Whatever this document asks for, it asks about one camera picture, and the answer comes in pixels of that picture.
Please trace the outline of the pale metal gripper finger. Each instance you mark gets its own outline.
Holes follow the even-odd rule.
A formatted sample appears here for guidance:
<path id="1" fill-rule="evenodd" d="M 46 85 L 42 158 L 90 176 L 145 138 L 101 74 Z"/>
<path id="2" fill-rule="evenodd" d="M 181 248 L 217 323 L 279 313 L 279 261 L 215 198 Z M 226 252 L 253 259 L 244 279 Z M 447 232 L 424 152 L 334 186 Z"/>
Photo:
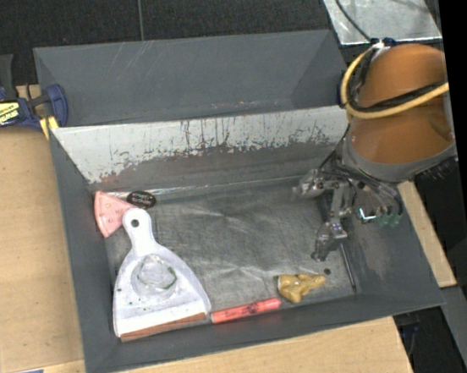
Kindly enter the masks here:
<path id="1" fill-rule="evenodd" d="M 340 222 L 332 223 L 332 235 L 335 239 L 335 242 L 338 243 L 338 248 L 340 249 L 340 254 L 343 257 L 344 266 L 346 266 L 346 272 L 349 276 L 349 281 L 354 292 L 357 291 L 357 285 L 355 283 L 354 274 L 352 272 L 352 267 L 349 263 L 348 254 L 344 247 L 345 241 L 348 239 L 348 234 L 345 232 L 342 224 Z"/>
<path id="2" fill-rule="evenodd" d="M 332 224 L 324 222 L 316 232 L 315 247 L 311 253 L 311 258 L 314 261 L 323 262 L 330 252 L 336 249 L 336 241 L 332 236 Z"/>

